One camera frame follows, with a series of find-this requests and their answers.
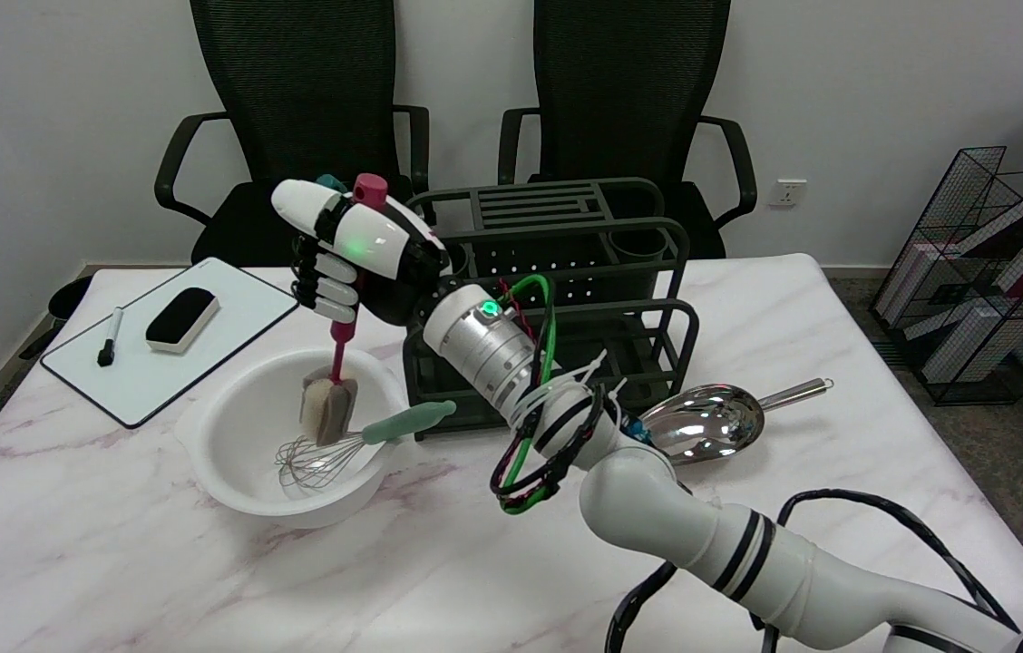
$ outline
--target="whiteboard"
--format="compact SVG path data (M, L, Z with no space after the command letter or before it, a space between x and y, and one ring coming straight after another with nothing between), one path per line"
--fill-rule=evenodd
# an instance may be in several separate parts
M149 322L177 294L192 287L217 297L217 314L184 353L152 351L145 342ZM109 366L96 363L107 338L108 314L45 354L40 363L126 429L135 429L297 305L291 295L261 278L209 258L122 307L116 359Z

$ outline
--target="marble tabletop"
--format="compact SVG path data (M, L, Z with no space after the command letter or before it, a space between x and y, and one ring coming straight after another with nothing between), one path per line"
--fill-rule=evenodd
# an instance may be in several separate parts
M97 273L59 342L172 273ZM697 495L775 515L805 489L882 493L921 515L1023 625L1022 547L811 258L697 261L681 298L702 321L688 385L764 395L836 382L770 413L745 453L682 468ZM270 526L197 486L172 435L187 406L268 355L323 346L327 331L295 311L135 431L32 369L0 415L0 652L602 650L617 602L658 562L587 530L579 472L546 504L503 515L487 479L506 433L404 442L370 504L326 529ZM364 317L353 346L401 379L401 336ZM936 555L871 509L805 505L790 528L859 566L963 596ZM877 652L883 636L847 650ZM753 652L760 637L740 607L678 574L625 649Z

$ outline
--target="chair armrest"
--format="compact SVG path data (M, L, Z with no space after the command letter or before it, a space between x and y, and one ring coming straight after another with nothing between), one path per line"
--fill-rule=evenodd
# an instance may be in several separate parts
M730 146L730 158L732 160L732 172L737 173L737 186L739 186L740 201L737 207L726 211L718 218L717 227L725 227L735 219L753 212L757 207L757 178L753 173L753 160L749 157L749 144L745 141L745 132L741 131L741 125L732 120L719 119L719 117L702 116L698 119L699 124L713 124L722 128L725 135L725 143Z
M428 169L432 155L432 117L428 107L412 107L407 104L392 106L397 115L407 115L411 121L411 189L415 194L430 189Z
M161 160L161 167L155 171L155 183L152 185L152 193L155 194L155 203L161 204L167 210L180 212L195 219L202 224L209 223L210 216L204 211L197 210L186 203L179 203L172 197L172 185L177 181L177 172L180 172L180 162L185 160L185 153L188 151L188 143L193 139L196 128L201 127L205 121L228 119L225 112L212 113L212 115L189 116L180 121L177 130L172 133L169 145L164 149L164 158Z
M520 151L520 125L524 116L539 116L539 107L508 108L499 128L499 184L516 183L516 154Z

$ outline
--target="robotic arm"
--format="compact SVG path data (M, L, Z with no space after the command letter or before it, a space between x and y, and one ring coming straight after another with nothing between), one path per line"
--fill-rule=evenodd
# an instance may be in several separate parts
M328 252L313 264L324 275L317 313L346 318L340 301L358 289L384 321L424 322L428 346L509 425L539 408L532 446L544 459L573 450L574 426L598 408L598 393L573 376L533 387L535 344L506 313L491 310L498 303L486 291L450 276L443 246L419 216L392 199L372 208L358 186L343 197L306 181L284 181L272 202ZM347 272L355 268L367 282ZM622 415L613 412L597 410L571 459L587 472L582 516L604 541L690 571L810 648L838 649L890 624L884 653L1023 653L1023 635L954 596L849 565L755 510L694 498L665 455L622 433Z

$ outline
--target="black marker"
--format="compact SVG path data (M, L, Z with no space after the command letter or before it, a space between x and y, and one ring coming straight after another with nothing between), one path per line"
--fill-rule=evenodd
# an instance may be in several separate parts
M108 336L104 339L104 348L101 348L100 353L96 354L96 363L100 367L109 366L116 358L117 334L121 331L121 318L124 317L124 314L125 310L118 306L113 309L113 317L108 318Z

